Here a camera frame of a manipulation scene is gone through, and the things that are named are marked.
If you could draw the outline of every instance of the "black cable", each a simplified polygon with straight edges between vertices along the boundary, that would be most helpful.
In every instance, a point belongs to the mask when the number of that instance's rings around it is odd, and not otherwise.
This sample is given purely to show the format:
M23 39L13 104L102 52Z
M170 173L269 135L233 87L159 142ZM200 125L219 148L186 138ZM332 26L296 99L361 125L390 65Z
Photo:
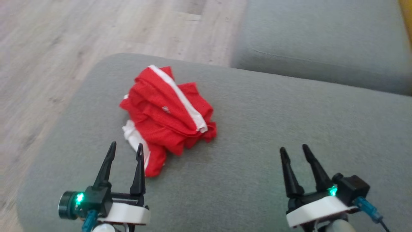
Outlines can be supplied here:
M385 223L383 222L383 220L380 220L379 223L382 225L382 227L385 229L386 232L391 232L388 227L385 225Z

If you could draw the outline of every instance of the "blue cable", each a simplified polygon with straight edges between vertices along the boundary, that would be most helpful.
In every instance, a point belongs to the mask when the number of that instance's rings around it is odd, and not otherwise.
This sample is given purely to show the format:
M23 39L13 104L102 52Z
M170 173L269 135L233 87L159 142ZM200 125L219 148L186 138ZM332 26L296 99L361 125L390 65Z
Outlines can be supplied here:
M87 213L86 219L82 225L82 232L91 232L96 225L98 213L96 210L90 210Z
M353 201L353 203L360 210L368 214L373 222L380 223L382 227L385 229L385 231L389 232L389 229L386 227L385 223L382 220L384 217L378 212L378 209L375 206L373 206L371 203L369 203L364 197L361 197L361 196L357 197Z

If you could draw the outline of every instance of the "white stripe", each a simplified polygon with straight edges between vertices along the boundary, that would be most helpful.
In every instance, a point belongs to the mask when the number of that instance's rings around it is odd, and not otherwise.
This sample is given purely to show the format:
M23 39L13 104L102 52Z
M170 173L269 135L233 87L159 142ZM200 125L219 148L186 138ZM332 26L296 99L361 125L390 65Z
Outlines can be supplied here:
M137 148L139 147L139 143L143 144L143 158L145 161L145 170L149 165L150 160L150 150L146 143L146 140L143 139L142 135L139 131L136 130L134 126L134 122L132 120L127 120L126 125L122 126L124 132L124 138L130 143L131 147L137 152Z
M149 68L151 68L160 78L162 78L164 82L166 82L167 84L169 84L170 87L172 87L172 89L177 94L179 100L182 102L183 106L185 106L185 109L192 118L193 122L196 124L197 131L205 133L208 130L205 120L203 119L202 115L192 106L192 104L182 93L182 91L179 89L179 87L176 85L173 79L169 75L167 75L167 73L163 72L155 65L150 65Z

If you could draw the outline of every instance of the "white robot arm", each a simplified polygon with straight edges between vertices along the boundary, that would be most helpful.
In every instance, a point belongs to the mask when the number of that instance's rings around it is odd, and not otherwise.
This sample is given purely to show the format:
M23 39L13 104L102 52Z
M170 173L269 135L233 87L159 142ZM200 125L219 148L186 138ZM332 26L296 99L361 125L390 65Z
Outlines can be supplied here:
M389 232L383 217L365 199L370 189L365 181L356 175L343 177L341 173L335 174L331 180L309 146L304 144L302 148L316 182L316 192L307 194L297 182L286 149L280 149L286 196L289 198L286 211L289 227L300 226L305 232L354 232L347 214L364 211L373 222L381 223ZM318 228L323 222L328 224Z
M148 225L149 206L145 205L146 193L143 145L136 154L136 172L130 193L111 192L109 182L112 161L115 158L116 142L112 142L93 186L84 192L66 191L60 198L60 218L84 219L82 232L113 232L112 225L125 225L125 231L134 232L136 225Z

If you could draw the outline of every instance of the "gray sofa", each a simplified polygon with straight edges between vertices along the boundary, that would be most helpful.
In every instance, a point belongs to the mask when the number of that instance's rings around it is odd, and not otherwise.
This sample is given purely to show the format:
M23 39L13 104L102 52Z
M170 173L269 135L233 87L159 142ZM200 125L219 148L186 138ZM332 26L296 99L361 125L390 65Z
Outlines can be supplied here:
M412 95L398 0L252 0L232 67Z
M81 221L58 217L57 204L66 190L93 183L113 140L112 190L129 190L135 154L121 129L129 116L118 105L151 64L172 66L178 83L197 82L214 107L218 136L169 155L161 175L147 180L151 224L138 231L291 231L279 149L288 149L311 192L307 143L330 176L358 175L371 185L368 199L393 231L410 232L412 97L137 54L97 64L48 136L19 190L25 231L80 230ZM360 232L381 229L363 213L350 222Z

